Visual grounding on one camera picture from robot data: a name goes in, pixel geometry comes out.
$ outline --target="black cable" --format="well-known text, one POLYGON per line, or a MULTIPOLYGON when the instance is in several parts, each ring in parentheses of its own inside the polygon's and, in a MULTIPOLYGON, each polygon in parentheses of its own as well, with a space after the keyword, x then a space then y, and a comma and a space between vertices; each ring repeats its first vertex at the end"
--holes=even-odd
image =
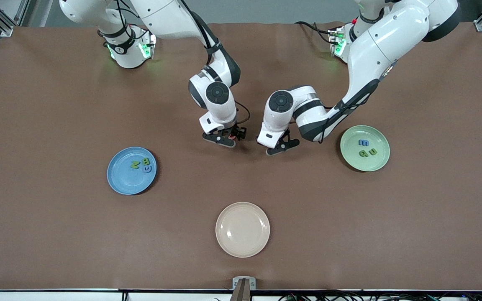
POLYGON ((375 297, 375 301, 378 301, 380 297, 384 297, 384 296, 389 296, 390 299, 384 299, 383 301, 401 301, 401 300, 426 301, 426 297, 421 297, 421 296, 413 297, 407 294, 394 294, 394 293, 383 293, 382 295, 375 297))
POLYGON ((482 295, 470 295, 469 293, 463 293, 463 296, 466 296, 470 301, 482 301, 482 295))
POLYGON ((129 9, 126 9, 126 8, 120 8, 120 10, 121 10, 121 11, 127 11, 128 13, 134 15, 135 17, 140 18, 139 15, 138 15, 136 12, 132 11, 132 10, 129 10, 129 9))
MULTIPOLYGON (((329 44, 332 44, 332 45, 337 45, 337 44, 338 44, 337 42, 332 42, 332 41, 327 40, 327 39, 322 35, 322 33, 328 34, 328 31, 322 31, 321 29, 317 28, 316 23, 314 23, 313 26, 310 25, 310 24, 308 24, 308 23, 306 23, 306 22, 304 22, 304 21, 298 21, 298 22, 295 22, 295 24, 306 25, 306 26, 310 27, 310 29, 312 29, 313 31, 316 31, 316 32, 319 34, 319 36, 320 36, 325 42, 327 42, 327 43, 329 43, 329 44)), ((337 26, 337 27, 330 28, 330 29, 328 29, 328 30, 329 30, 329 31, 333 31, 333 30, 338 29, 338 28, 340 28, 340 27, 341 27, 341 26, 337 26)))
MULTIPOLYGON (((367 103, 367 99, 368 99, 368 98, 366 98, 366 99, 365 99, 364 101, 362 101, 361 103, 354 103, 354 104, 346 105, 345 107, 341 107, 341 108, 340 108, 340 112, 349 110, 349 109, 352 108, 352 107, 358 108, 358 107, 360 107, 361 105, 365 105, 365 104, 367 103)), ((325 108, 325 109, 332 109, 333 107, 325 107, 325 106, 323 106, 323 108, 325 108)), ((324 139, 324 136, 325 136, 325 130, 327 129, 327 124, 328 124, 329 120, 330 120, 330 119, 327 119, 327 121, 321 126, 321 139, 318 141, 319 144, 323 143, 323 139, 324 139)))
POLYGON ((298 21, 298 22, 295 22, 294 24, 306 25, 306 26, 310 27, 310 29, 312 29, 313 31, 319 31, 320 33, 327 33, 328 34, 328 32, 322 31, 321 29, 316 29, 311 24, 309 24, 307 22, 304 22, 304 21, 298 21))
POLYGON ((332 45, 337 45, 337 44, 339 44, 338 42, 332 42, 332 41, 330 41, 330 40, 327 40, 327 39, 323 36, 323 34, 320 33, 319 28, 317 28, 317 24, 315 24, 315 22, 314 22, 313 25, 315 26, 315 30, 317 30, 317 33, 318 33, 319 36, 323 39, 323 41, 325 41, 325 42, 327 42, 327 43, 329 43, 329 44, 332 44, 332 45))
POLYGON ((120 2, 122 2, 122 4, 124 4, 124 6, 126 6, 127 8, 131 9, 131 7, 128 4, 126 4, 126 2, 124 2, 124 0, 120 0, 120 2))
POLYGON ((361 301, 364 301, 364 298, 363 298, 362 296, 358 295, 357 293, 348 292, 348 294, 350 295, 349 297, 350 297, 351 299, 353 299, 353 297, 352 297, 351 295, 354 295, 354 296, 360 298, 361 301))
POLYGON ((242 103, 240 103, 239 101, 236 100, 235 102, 236 102, 238 105, 240 105, 241 107, 243 107, 243 109, 245 109, 245 111, 246 111, 246 112, 248 113, 248 115, 249 115, 249 116, 248 116, 247 118, 245 118, 244 120, 242 120, 242 121, 240 121, 240 122, 237 122, 237 124, 242 124, 242 123, 244 123, 244 122, 249 121, 249 119, 250 119, 250 111, 249 111, 242 103))
MULTIPOLYGON (((133 23, 130 23, 130 25, 134 25, 136 27, 139 27, 137 24, 133 24, 133 23)), ((149 32, 148 29, 146 29, 140 36, 138 36, 137 38, 134 38, 134 40, 139 40, 140 38, 142 38, 147 32, 149 32)))
MULTIPOLYGON (((185 6, 186 10, 189 12, 191 17, 193 17, 193 19, 195 20, 195 23, 197 24, 197 27, 200 30, 200 33, 202 34, 202 36, 204 37, 204 40, 206 41, 206 48, 211 48, 211 44, 209 43, 209 39, 207 38, 207 33, 202 27, 202 25, 196 20, 195 16, 193 15, 193 11, 189 8, 185 0, 180 0, 180 1, 182 2, 183 6, 185 6)), ((206 62, 206 65, 209 65, 210 61, 211 61, 211 54, 208 54, 208 60, 206 62)))
POLYGON ((445 297, 447 294, 449 294, 449 291, 446 292, 445 294, 441 295, 440 297, 436 298, 436 299, 440 300, 440 299, 442 299, 443 297, 445 297))
POLYGON ((131 34, 128 33, 128 27, 130 27, 130 25, 135 25, 135 24, 129 24, 129 23, 124 23, 124 17, 122 16, 122 8, 120 8, 120 1, 122 0, 116 0, 116 6, 118 8, 118 14, 120 15, 120 21, 122 21, 122 26, 124 26, 124 31, 126 32, 126 34, 130 37, 130 39, 136 41, 136 40, 139 40, 140 38, 142 38, 147 32, 149 32, 150 30, 149 29, 146 29, 144 33, 141 34, 141 36, 139 36, 138 38, 133 38, 131 34))
POLYGON ((336 293, 336 295, 338 295, 338 296, 336 296, 336 297, 335 297, 334 299, 332 299, 332 300, 329 300, 329 299, 325 296, 325 300, 326 300, 326 301, 336 301, 337 299, 342 298, 342 299, 345 299, 346 301, 349 301, 346 297, 343 296, 344 294, 343 294, 341 291, 335 291, 334 293, 336 293))

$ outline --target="gray floor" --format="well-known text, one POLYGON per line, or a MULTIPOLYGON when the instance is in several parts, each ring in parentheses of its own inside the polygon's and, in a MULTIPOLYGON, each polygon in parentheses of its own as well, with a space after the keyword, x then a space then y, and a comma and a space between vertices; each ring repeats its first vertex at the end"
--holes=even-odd
MULTIPOLYGON (((63 15, 59 0, 33 0, 27 25, 79 26, 63 15)), ((482 11, 482 0, 459 0, 463 21, 473 21, 482 11)), ((358 15, 353 0, 186 0, 207 23, 327 23, 348 22, 358 15)), ((140 20, 126 13, 131 23, 140 20)))

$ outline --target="plate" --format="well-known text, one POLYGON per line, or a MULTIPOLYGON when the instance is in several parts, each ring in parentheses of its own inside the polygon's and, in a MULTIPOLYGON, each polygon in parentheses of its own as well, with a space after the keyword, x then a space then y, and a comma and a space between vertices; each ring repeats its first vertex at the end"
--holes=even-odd
POLYGON ((258 206, 238 202, 224 208, 215 225, 218 244, 229 255, 251 257, 264 249, 270 235, 269 219, 258 206))
POLYGON ((126 196, 144 191, 154 181, 157 162, 148 149, 134 146, 121 150, 107 167, 107 182, 126 196))
POLYGON ((340 150, 345 161, 361 171, 379 170, 390 159, 390 144, 386 137, 367 125, 356 125, 346 130, 340 141, 340 150))

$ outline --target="wire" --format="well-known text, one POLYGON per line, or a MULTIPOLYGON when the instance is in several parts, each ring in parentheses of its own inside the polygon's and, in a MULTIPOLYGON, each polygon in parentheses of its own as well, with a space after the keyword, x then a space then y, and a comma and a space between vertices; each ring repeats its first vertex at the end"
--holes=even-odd
POLYGON ((242 124, 242 123, 244 123, 244 122, 249 121, 249 119, 250 119, 250 111, 249 111, 242 103, 240 103, 239 101, 236 100, 235 102, 236 102, 238 105, 240 105, 241 107, 243 107, 243 109, 245 109, 245 111, 246 111, 246 112, 248 113, 248 115, 249 115, 247 118, 243 119, 242 121, 237 122, 237 124, 242 124))
MULTIPOLYGON (((139 27, 137 24, 133 24, 133 23, 130 23, 130 25, 139 27)), ((145 34, 147 34, 149 31, 150 31, 150 30, 146 29, 140 36, 138 36, 137 38, 134 38, 134 40, 139 40, 139 39, 142 38, 145 34)))
POLYGON ((442 299, 443 297, 445 297, 447 294, 449 294, 449 291, 447 291, 445 294, 441 295, 440 297, 436 298, 438 300, 442 299))
MULTIPOLYGON (((185 2, 185 0, 180 0, 180 1, 182 2, 183 6, 185 6, 185 8, 189 12, 189 14, 191 14, 191 17, 193 17, 193 19, 195 20, 195 23, 197 24, 197 27, 200 30, 200 33, 202 34, 202 36, 204 37, 204 40, 206 41, 206 48, 211 48, 211 44, 209 43, 207 33, 204 30, 204 28, 202 27, 202 25, 196 20, 195 15, 193 15, 193 11, 189 8, 189 6, 185 2)), ((211 54, 208 54, 208 60, 206 62, 206 65, 209 65, 210 61, 211 61, 211 54)))
POLYGON ((129 9, 126 9, 126 8, 120 8, 120 10, 121 10, 121 11, 127 11, 127 12, 129 12, 130 14, 134 15, 135 17, 140 18, 139 15, 138 15, 136 12, 132 11, 132 10, 129 10, 129 9))
POLYGON ((122 1, 122 3, 124 2, 123 0, 116 0, 116 6, 117 6, 117 10, 118 10, 118 14, 120 15, 120 21, 122 21, 122 26, 124 26, 124 31, 126 32, 126 34, 130 37, 130 39, 136 41, 136 40, 139 40, 140 38, 142 38, 147 32, 150 32, 149 29, 146 29, 144 33, 141 34, 141 36, 139 36, 138 38, 133 38, 131 34, 128 33, 128 27, 129 25, 135 25, 135 24, 129 24, 129 23, 126 23, 128 26, 126 26, 126 24, 124 24, 124 17, 122 16, 122 8, 120 8, 120 1, 122 1))
MULTIPOLYGON (((367 99, 369 99, 369 97, 367 97, 366 99, 364 99, 364 101, 362 101, 361 103, 352 103, 352 104, 350 104, 350 105, 346 105, 345 107, 341 107, 341 108, 340 108, 340 112, 343 112, 343 111, 345 111, 345 110, 349 110, 349 109, 352 108, 352 107, 355 107, 354 109, 356 109, 356 108, 360 107, 361 105, 365 105, 365 104, 367 103, 367 99)), ((325 109, 332 109, 333 107, 325 107, 325 106, 323 106, 323 108, 325 108, 325 109)), ((327 129, 327 124, 328 124, 329 120, 330 120, 330 119, 327 119, 327 121, 321 126, 321 139, 320 139, 319 141, 317 141, 319 144, 323 143, 323 139, 324 139, 324 137, 325 137, 325 130, 327 129)))
POLYGON ((124 0, 120 0, 120 2, 122 2, 122 4, 124 4, 124 6, 126 6, 128 9, 131 9, 131 7, 128 4, 126 4, 126 2, 124 2, 124 0))
MULTIPOLYGON (((308 27, 310 27, 310 29, 312 29, 313 31, 316 31, 319 36, 323 39, 323 41, 329 43, 329 44, 332 44, 332 45, 337 45, 338 43, 337 42, 332 42, 332 41, 329 41, 327 40, 322 33, 325 33, 325 34, 328 34, 328 31, 322 31, 321 29, 317 28, 317 24, 314 22, 313 23, 313 26, 304 22, 304 21, 298 21, 298 22, 295 22, 295 24, 300 24, 300 25, 306 25, 308 27)), ((329 31, 333 31, 334 29, 337 29, 337 28, 340 28, 341 26, 337 26, 337 27, 333 27, 333 28, 330 28, 329 31)))
POLYGON ((306 25, 308 27, 310 27, 310 29, 312 29, 313 31, 319 31, 320 33, 328 33, 326 31, 322 31, 321 29, 317 29, 315 27, 313 27, 311 24, 307 23, 307 22, 304 22, 304 21, 298 21, 298 22, 295 22, 294 24, 301 24, 301 25, 306 25))
POLYGON ((378 301, 380 297, 389 296, 389 299, 384 299, 383 301, 401 301, 401 300, 410 300, 410 301, 426 301, 425 296, 417 296, 413 297, 407 294, 394 294, 394 293, 383 293, 382 295, 376 296, 375 301, 378 301))

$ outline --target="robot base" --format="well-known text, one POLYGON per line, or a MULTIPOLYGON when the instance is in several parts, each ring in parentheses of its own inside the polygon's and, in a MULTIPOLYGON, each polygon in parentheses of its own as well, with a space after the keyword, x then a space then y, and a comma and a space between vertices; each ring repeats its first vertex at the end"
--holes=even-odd
POLYGON ((231 128, 225 128, 223 130, 212 131, 209 134, 202 133, 202 138, 205 141, 216 143, 225 147, 233 148, 236 145, 235 139, 245 139, 246 128, 240 128, 235 124, 231 128))
POLYGON ((289 136, 289 128, 285 130, 284 135, 279 139, 278 144, 276 145, 275 148, 268 148, 265 153, 267 156, 274 156, 279 153, 283 153, 287 151, 288 149, 291 149, 293 147, 297 147, 300 144, 299 139, 291 139, 289 136))
POLYGON ((138 40, 135 40, 134 44, 128 49, 128 53, 119 54, 117 49, 111 49, 107 45, 107 49, 111 53, 111 59, 114 59, 118 65, 122 68, 133 69, 137 68, 147 59, 153 59, 155 44, 157 42, 154 34, 147 32, 136 25, 130 25, 136 36, 142 36, 138 40))

